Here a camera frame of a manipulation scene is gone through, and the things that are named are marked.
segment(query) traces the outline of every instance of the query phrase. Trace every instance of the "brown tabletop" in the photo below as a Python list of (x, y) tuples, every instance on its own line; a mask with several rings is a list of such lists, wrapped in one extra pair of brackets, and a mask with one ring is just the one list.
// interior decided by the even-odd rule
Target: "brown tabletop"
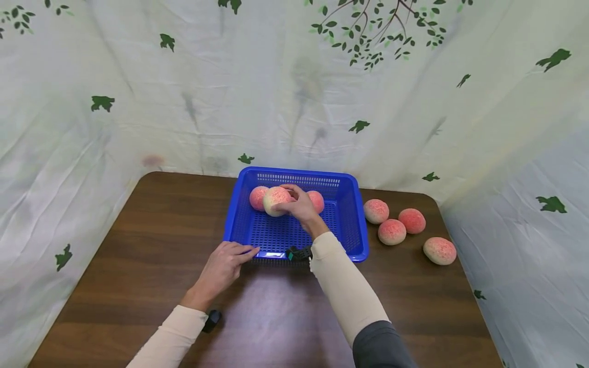
[[(152, 173), (133, 191), (30, 367), (125, 367), (196, 281), (223, 237), (235, 179)], [(448, 237), (433, 199), (362, 190), (396, 218), (427, 228), (398, 246), (368, 225), (358, 264), (421, 368), (502, 366), (460, 262), (432, 264), (423, 242)], [(353, 367), (352, 352), (313, 274), (247, 265), (213, 306), (224, 313), (181, 367)]]

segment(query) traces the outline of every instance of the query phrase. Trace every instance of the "fabric wall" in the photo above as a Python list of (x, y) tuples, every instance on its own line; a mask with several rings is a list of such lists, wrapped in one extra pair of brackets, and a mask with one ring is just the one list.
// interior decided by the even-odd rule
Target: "fabric wall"
[(344, 171), (429, 194), (456, 236), (585, 116), (583, 0), (0, 8), (0, 366), (31, 358), (144, 173)]
[(508, 367), (589, 366), (589, 111), (575, 110), (574, 134), (444, 211)]

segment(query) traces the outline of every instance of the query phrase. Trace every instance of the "beige sleeve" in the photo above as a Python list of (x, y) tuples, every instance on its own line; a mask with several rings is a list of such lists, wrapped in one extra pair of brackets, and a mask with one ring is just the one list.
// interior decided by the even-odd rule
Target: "beige sleeve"
[(176, 306), (127, 368), (178, 367), (207, 318), (200, 310)]
[(364, 327), (376, 321), (390, 322), (378, 296), (333, 233), (318, 236), (311, 251), (311, 272), (329, 299), (350, 347)]

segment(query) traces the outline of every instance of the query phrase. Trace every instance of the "peach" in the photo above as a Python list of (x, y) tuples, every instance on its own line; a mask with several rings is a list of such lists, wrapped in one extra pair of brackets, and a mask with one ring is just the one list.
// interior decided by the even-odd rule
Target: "peach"
[(321, 213), (325, 208), (325, 202), (323, 202), (323, 196), (320, 192), (316, 190), (310, 190), (307, 192), (309, 198), (311, 198), (311, 202), (313, 202), (313, 207), (315, 208), (315, 212)]
[(405, 225), (409, 234), (419, 234), (425, 229), (425, 217), (415, 208), (407, 208), (401, 211), (399, 221)]
[(447, 266), (456, 259), (456, 248), (451, 241), (444, 238), (429, 238), (423, 245), (423, 252), (431, 262)]
[(387, 246), (395, 246), (405, 240), (407, 230), (399, 220), (386, 220), (378, 227), (378, 239)]
[(272, 206), (278, 203), (288, 203), (291, 200), (291, 196), (289, 191), (284, 189), (283, 187), (272, 187), (266, 191), (264, 194), (264, 199), (262, 202), (264, 204), (264, 210), (266, 213), (272, 217), (279, 217), (286, 212), (284, 211), (273, 211)]
[(250, 204), (256, 211), (263, 211), (264, 210), (264, 194), (268, 187), (264, 187), (260, 185), (259, 187), (255, 187), (252, 192), (250, 193)]
[(389, 206), (381, 200), (369, 200), (364, 203), (364, 216), (372, 224), (382, 224), (389, 218)]

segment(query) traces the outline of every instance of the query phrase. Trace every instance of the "blue plastic basket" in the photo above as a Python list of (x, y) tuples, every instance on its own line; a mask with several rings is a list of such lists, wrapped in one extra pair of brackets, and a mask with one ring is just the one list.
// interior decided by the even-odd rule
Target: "blue plastic basket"
[(249, 201), (259, 185), (275, 187), (297, 184), (305, 191), (316, 190), (325, 201), (321, 217), (342, 243), (353, 262), (368, 257), (368, 237), (362, 196), (356, 178), (349, 174), (323, 171), (287, 170), (269, 167), (243, 169), (231, 196), (224, 239), (260, 247), (257, 258), (286, 260), (285, 252), (311, 245), (310, 236), (292, 216), (271, 217), (254, 210)]

